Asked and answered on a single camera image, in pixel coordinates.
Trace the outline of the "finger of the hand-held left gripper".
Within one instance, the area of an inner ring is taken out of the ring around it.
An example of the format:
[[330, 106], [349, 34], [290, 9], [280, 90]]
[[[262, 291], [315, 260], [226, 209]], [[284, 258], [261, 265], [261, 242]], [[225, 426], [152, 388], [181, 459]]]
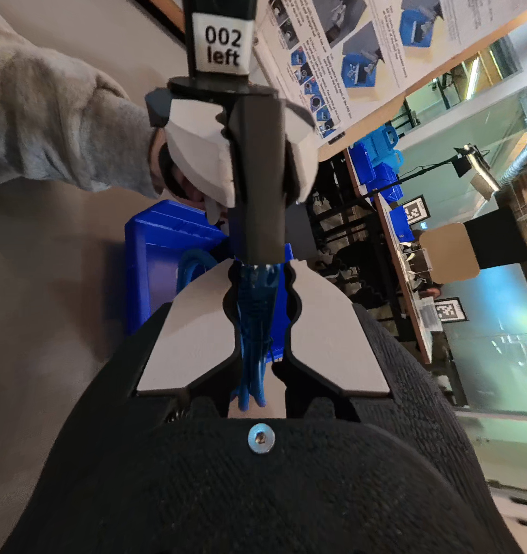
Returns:
[[224, 136], [226, 113], [219, 104], [173, 98], [164, 128], [173, 162], [204, 197], [210, 224], [235, 206], [231, 146]]
[[311, 112], [298, 104], [284, 104], [285, 153], [282, 191], [285, 204], [303, 203], [318, 173], [318, 146]]

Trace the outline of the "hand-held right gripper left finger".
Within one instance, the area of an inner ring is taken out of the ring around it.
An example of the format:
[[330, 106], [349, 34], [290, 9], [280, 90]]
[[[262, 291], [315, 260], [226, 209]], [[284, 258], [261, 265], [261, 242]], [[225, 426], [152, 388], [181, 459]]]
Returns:
[[240, 381], [238, 333], [224, 301], [232, 288], [225, 260], [177, 294], [137, 385], [143, 396], [219, 393], [230, 397]]

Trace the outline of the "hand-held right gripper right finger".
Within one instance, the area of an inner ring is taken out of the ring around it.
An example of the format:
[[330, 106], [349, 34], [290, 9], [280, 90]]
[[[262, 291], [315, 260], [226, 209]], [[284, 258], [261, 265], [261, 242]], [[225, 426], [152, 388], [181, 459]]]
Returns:
[[349, 298], [291, 260], [284, 266], [289, 325], [273, 371], [288, 399], [383, 399], [392, 395], [384, 371]]

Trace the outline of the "black network adapter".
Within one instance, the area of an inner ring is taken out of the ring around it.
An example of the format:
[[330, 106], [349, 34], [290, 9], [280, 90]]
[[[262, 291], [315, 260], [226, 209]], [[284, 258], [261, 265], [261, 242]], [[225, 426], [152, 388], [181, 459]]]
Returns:
[[235, 191], [230, 239], [235, 257], [248, 265], [285, 260], [284, 115], [284, 102], [272, 95], [241, 96], [228, 115]]

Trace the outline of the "blue plastic bin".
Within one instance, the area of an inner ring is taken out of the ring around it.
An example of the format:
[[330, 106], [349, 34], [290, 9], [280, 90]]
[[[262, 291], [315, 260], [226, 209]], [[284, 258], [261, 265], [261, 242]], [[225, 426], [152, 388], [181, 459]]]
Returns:
[[[177, 270], [183, 254], [192, 249], [208, 252], [218, 263], [233, 258], [229, 238], [210, 225], [202, 211], [163, 200], [132, 217], [124, 227], [127, 278], [127, 335], [177, 294]], [[304, 204], [286, 212], [285, 260], [311, 257], [315, 244]], [[283, 355], [289, 324], [286, 291], [279, 290], [272, 326], [272, 354]]]

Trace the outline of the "person's left forearm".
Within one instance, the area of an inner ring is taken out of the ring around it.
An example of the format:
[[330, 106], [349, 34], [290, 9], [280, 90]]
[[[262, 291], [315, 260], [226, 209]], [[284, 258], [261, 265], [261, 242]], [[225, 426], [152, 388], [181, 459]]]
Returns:
[[155, 130], [104, 72], [34, 45], [0, 15], [0, 185], [16, 178], [148, 198]]

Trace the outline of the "grey desk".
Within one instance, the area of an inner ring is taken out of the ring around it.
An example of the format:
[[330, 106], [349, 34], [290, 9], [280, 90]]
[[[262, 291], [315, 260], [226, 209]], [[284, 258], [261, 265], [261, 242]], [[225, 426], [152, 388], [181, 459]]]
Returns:
[[[114, 69], [132, 69], [133, 46], [149, 61], [171, 54], [165, 69], [185, 67], [181, 47], [130, 1], [0, 1], [0, 15], [34, 45], [113, 80], [124, 76]], [[119, 84], [141, 108], [161, 80], [153, 72], [142, 84], [149, 75]], [[123, 225], [160, 197], [24, 178], [0, 185], [0, 547], [65, 419], [123, 338]]]

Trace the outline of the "person's left hand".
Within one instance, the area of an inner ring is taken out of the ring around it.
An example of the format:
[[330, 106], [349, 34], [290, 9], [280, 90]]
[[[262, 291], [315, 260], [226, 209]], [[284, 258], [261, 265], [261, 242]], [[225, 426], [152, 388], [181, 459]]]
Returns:
[[155, 191], [160, 196], [168, 192], [173, 201], [205, 211], [205, 199], [171, 159], [165, 133], [162, 128], [154, 132], [149, 149], [150, 176]]

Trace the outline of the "small blue bin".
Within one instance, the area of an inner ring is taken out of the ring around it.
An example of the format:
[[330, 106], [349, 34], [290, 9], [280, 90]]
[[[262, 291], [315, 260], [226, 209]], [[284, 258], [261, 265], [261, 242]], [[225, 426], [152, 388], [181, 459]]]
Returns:
[[382, 162], [375, 166], [375, 179], [371, 181], [371, 190], [381, 191], [381, 195], [388, 204], [397, 203], [404, 196], [398, 176], [390, 165]]
[[394, 233], [397, 236], [398, 241], [401, 243], [413, 242], [415, 238], [410, 228], [405, 208], [402, 205], [397, 206], [389, 212], [389, 215]]
[[366, 193], [370, 193], [377, 175], [367, 149], [364, 144], [357, 142], [348, 149], [348, 153], [360, 186], [365, 187]]

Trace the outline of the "wooden poster board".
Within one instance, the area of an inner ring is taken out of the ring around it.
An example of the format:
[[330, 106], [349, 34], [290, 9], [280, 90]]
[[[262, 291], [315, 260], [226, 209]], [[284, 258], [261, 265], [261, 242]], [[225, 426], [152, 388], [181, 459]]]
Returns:
[[403, 101], [428, 81], [527, 23], [527, 1], [471, 1], [471, 5], [468, 3], [446, 2], [449, 13], [456, 16], [456, 23], [450, 23], [448, 16], [445, 16], [441, 38], [433, 39], [431, 54], [412, 54], [411, 47], [404, 47], [404, 50], [400, 51], [404, 58], [407, 77], [400, 85], [379, 86], [379, 92], [386, 93], [386, 97], [377, 101], [378, 107], [368, 109], [364, 116], [359, 116], [356, 112], [364, 108], [363, 97], [350, 94], [350, 97], [354, 98], [350, 104], [354, 119], [341, 127], [343, 136], [331, 135], [328, 142], [320, 147], [319, 161], [335, 156], [391, 120]]

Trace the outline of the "clear plastic box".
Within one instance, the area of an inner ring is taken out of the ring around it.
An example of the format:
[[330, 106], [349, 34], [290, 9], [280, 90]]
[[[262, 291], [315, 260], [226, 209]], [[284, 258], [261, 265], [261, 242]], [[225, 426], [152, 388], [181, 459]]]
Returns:
[[416, 276], [430, 276], [431, 261], [426, 249], [420, 245], [412, 246], [404, 251], [404, 256], [408, 271]]

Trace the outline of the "framed marker tag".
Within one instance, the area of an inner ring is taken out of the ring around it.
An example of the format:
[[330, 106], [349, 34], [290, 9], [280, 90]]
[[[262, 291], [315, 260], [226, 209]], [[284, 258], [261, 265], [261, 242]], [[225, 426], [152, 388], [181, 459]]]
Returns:
[[468, 317], [458, 297], [436, 299], [433, 301], [439, 321], [447, 323], [466, 322]]
[[402, 204], [402, 207], [404, 208], [410, 226], [418, 225], [431, 217], [430, 210], [423, 194], [407, 200]]

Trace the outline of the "instruction poster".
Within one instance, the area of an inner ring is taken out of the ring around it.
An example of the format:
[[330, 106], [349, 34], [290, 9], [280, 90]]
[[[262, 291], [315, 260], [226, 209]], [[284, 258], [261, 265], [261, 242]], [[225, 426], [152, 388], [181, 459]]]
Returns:
[[258, 1], [269, 83], [310, 110], [320, 145], [504, 24], [509, 1]]

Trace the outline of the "blue handled caddy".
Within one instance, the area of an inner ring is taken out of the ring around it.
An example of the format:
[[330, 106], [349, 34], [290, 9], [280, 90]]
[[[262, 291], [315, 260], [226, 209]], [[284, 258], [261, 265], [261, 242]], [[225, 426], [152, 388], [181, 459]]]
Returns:
[[371, 165], [377, 167], [381, 163], [398, 172], [404, 163], [402, 153], [397, 149], [399, 137], [391, 125], [382, 125], [358, 141], [364, 146]]

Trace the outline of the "silver air duct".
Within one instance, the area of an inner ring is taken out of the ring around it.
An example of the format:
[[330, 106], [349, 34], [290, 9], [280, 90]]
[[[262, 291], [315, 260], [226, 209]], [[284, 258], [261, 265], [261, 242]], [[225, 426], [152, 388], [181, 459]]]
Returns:
[[504, 171], [498, 183], [501, 188], [511, 185], [519, 176], [527, 173], [527, 141], [523, 149], [517, 153], [516, 157], [510, 163], [509, 167]]

